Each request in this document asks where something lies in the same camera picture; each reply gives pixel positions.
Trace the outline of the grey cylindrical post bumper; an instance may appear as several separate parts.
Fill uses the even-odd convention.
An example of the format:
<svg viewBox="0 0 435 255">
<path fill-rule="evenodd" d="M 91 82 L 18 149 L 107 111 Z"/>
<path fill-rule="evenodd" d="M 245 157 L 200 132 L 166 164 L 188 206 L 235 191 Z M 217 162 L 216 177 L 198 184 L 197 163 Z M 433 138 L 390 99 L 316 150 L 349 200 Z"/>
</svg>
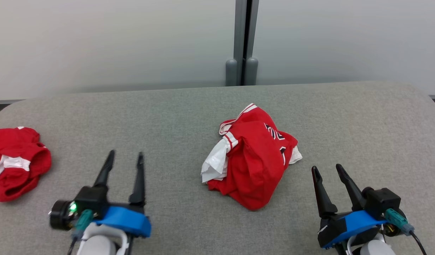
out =
<svg viewBox="0 0 435 255">
<path fill-rule="evenodd" d="M 255 86 L 257 81 L 258 59 L 250 57 L 245 62 L 244 85 Z"/>
<path fill-rule="evenodd" d="M 225 86 L 238 86 L 238 62 L 235 59 L 225 63 Z"/>
</svg>

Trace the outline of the grey vertical partition post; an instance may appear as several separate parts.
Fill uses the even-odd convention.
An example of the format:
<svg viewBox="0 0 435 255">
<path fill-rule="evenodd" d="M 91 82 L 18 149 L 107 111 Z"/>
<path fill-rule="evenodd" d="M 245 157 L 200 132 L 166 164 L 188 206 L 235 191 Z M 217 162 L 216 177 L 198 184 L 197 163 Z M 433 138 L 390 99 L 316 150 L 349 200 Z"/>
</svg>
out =
<svg viewBox="0 0 435 255">
<path fill-rule="evenodd" d="M 259 0 L 236 0 L 232 59 L 238 62 L 238 86 L 244 86 L 246 60 L 254 57 L 258 5 Z"/>
</svg>

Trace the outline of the red white numbered jersey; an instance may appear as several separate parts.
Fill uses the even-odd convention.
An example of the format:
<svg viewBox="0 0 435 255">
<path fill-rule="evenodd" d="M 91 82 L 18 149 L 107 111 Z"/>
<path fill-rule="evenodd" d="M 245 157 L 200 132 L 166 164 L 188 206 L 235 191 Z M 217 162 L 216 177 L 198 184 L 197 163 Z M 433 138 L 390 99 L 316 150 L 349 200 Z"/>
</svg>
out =
<svg viewBox="0 0 435 255">
<path fill-rule="evenodd" d="M 266 206 L 286 169 L 303 158 L 298 140 L 253 103 L 222 122 L 219 135 L 202 165 L 201 181 L 248 210 Z"/>
</svg>

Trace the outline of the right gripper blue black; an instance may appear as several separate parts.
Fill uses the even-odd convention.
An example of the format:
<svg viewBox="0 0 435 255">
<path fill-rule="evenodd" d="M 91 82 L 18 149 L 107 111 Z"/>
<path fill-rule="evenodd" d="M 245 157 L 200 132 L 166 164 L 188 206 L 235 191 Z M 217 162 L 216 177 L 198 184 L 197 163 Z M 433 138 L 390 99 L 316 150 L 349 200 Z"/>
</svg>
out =
<svg viewBox="0 0 435 255">
<path fill-rule="evenodd" d="M 373 240 L 380 231 L 380 226 L 387 223 L 383 218 L 378 221 L 365 210 L 366 199 L 349 174 L 341 164 L 336 164 L 336 170 L 341 182 L 345 185 L 352 203 L 352 212 L 336 215 L 338 209 L 331 202 L 329 195 L 322 184 L 321 174 L 316 166 L 311 168 L 315 190 L 318 214 L 321 219 L 320 230 L 317 234 L 319 246 L 330 249 L 335 245 L 348 242 L 355 236 L 351 246 L 363 245 Z"/>
</svg>

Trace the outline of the red white-banded shorts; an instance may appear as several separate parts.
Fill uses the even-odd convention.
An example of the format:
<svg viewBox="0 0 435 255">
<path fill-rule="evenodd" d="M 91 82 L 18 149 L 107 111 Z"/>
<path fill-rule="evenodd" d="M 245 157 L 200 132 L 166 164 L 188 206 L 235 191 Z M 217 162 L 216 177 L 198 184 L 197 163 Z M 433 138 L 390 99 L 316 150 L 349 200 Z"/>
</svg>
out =
<svg viewBox="0 0 435 255">
<path fill-rule="evenodd" d="M 51 166 L 51 152 L 37 131 L 25 126 L 0 129 L 0 202 L 35 189 Z"/>
</svg>

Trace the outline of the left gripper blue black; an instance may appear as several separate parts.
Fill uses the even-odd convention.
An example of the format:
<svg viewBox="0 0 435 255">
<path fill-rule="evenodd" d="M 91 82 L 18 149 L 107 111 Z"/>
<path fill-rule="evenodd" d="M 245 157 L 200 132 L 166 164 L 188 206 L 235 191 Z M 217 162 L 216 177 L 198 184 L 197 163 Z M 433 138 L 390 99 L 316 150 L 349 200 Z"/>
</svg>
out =
<svg viewBox="0 0 435 255">
<path fill-rule="evenodd" d="M 115 150 L 111 150 L 104 162 L 94 187 L 107 187 L 109 173 L 114 165 Z M 139 207 L 145 206 L 145 168 L 143 152 L 138 155 L 136 164 L 136 179 L 133 192 L 129 196 L 129 205 L 111 205 L 102 219 L 94 219 L 97 225 L 106 225 L 132 234 L 135 237 L 149 238 L 151 236 L 151 221 Z"/>
</svg>

